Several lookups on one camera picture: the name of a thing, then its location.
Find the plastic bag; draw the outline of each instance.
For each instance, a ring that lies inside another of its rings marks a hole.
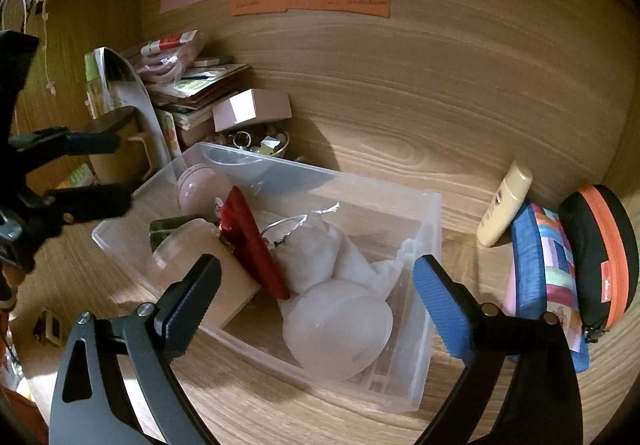
[[[404,267],[413,266],[415,240],[402,242],[395,259],[369,263],[342,229],[322,219],[323,213],[334,211],[300,216],[302,220],[271,250],[287,286],[301,294],[329,279],[343,279],[386,299]]]
[[[331,279],[342,235],[312,212],[271,251],[291,291],[303,293]]]
[[[176,83],[203,46],[204,36],[197,30],[155,40],[140,49],[136,72],[144,82]]]

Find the yellow bottle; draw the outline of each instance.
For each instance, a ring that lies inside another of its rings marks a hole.
[[[531,187],[533,175],[526,165],[513,162],[478,225],[478,241],[491,247],[509,227]]]

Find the frosted plastic cup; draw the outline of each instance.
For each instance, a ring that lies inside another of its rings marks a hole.
[[[284,342],[307,371],[346,380],[378,358],[393,326],[387,303],[342,279],[316,284],[281,306]]]
[[[218,258],[222,282],[204,322],[222,328],[258,292],[260,286],[218,238],[213,223],[194,219],[175,229],[158,245],[148,261],[146,276],[163,290],[181,281],[203,253]]]

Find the stack of books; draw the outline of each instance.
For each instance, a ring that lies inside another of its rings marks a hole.
[[[213,105],[238,93],[249,64],[191,67],[177,83],[146,83],[173,156],[215,132]]]

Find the clear plastic container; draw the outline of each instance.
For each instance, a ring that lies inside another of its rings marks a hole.
[[[396,257],[406,239],[415,241],[413,259],[425,253],[440,259],[438,193],[201,142],[143,184],[124,218],[103,221],[93,232],[98,246],[156,296],[162,289],[147,269],[149,223],[180,215],[175,186],[183,171],[196,164],[224,172],[242,189],[260,229],[340,202],[337,212],[323,217],[339,226],[369,262]],[[300,367],[284,343],[277,302],[266,294],[259,293],[224,329],[206,324],[201,329],[243,357],[296,381],[371,401],[385,411],[414,411],[424,391],[434,325],[414,289],[409,266],[386,301],[394,322],[385,349],[367,369],[345,381],[318,378]]]

